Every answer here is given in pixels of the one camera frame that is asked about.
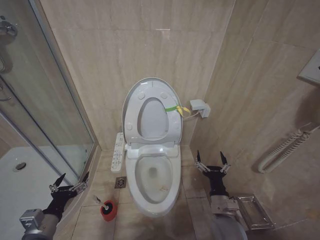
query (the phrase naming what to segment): bidet control panel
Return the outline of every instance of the bidet control panel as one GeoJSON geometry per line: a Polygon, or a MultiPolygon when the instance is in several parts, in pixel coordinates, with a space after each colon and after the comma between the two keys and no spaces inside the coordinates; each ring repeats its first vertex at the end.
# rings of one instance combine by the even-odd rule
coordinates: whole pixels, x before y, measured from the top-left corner
{"type": "Polygon", "coordinates": [[[118,132],[116,134],[113,158],[111,163],[111,172],[115,174],[121,171],[122,162],[124,160],[124,147],[125,147],[124,133],[118,132]]]}

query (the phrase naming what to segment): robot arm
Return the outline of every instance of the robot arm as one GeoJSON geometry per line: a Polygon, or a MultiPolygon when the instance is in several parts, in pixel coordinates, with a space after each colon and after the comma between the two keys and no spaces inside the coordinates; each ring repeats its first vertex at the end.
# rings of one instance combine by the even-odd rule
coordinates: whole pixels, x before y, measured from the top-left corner
{"type": "Polygon", "coordinates": [[[77,185],[59,187],[65,175],[49,186],[53,199],[45,210],[29,209],[20,217],[20,222],[25,228],[22,240],[52,240],[67,202],[88,187],[89,172],[77,185]]]}

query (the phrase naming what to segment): white toilet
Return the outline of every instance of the white toilet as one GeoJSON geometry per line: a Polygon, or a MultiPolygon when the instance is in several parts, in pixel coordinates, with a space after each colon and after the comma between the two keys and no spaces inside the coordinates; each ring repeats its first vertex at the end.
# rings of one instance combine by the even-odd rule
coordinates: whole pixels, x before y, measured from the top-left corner
{"type": "Polygon", "coordinates": [[[181,177],[182,117],[174,89],[148,77],[137,82],[125,98],[122,130],[125,167],[134,203],[148,217],[160,217],[174,206],[181,177]]]}

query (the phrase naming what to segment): cable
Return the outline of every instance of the cable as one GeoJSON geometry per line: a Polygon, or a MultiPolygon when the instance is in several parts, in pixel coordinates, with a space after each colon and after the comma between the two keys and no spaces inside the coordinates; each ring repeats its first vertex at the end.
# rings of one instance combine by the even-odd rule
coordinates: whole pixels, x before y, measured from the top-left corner
{"type": "Polygon", "coordinates": [[[197,111],[195,114],[191,115],[191,116],[186,116],[186,117],[183,117],[183,120],[186,120],[186,119],[189,119],[189,118],[192,118],[194,116],[196,116],[197,114],[199,114],[200,111],[197,111]]]}

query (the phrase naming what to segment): shower drain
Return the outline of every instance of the shower drain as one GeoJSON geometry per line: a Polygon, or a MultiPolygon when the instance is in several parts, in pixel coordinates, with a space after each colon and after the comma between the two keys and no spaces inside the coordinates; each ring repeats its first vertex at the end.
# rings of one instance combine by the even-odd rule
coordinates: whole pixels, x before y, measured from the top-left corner
{"type": "Polygon", "coordinates": [[[123,189],[126,187],[127,177],[126,176],[120,176],[115,179],[115,189],[123,189]]]}
{"type": "Polygon", "coordinates": [[[20,170],[24,169],[26,167],[26,165],[27,164],[25,162],[20,162],[15,166],[15,169],[20,171],[20,170]]]}

